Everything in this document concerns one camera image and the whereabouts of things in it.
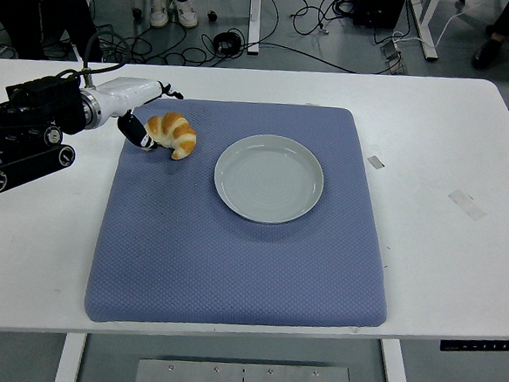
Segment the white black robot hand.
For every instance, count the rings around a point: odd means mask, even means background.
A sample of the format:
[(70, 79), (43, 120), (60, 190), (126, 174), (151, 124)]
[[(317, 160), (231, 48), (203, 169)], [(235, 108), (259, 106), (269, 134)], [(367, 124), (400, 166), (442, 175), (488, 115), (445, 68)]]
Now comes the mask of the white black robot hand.
[(134, 145), (152, 149), (156, 142), (133, 114), (133, 110), (160, 97), (183, 99), (170, 85), (145, 78), (119, 77), (80, 91), (85, 109), (85, 129), (96, 129), (111, 117), (123, 135)]

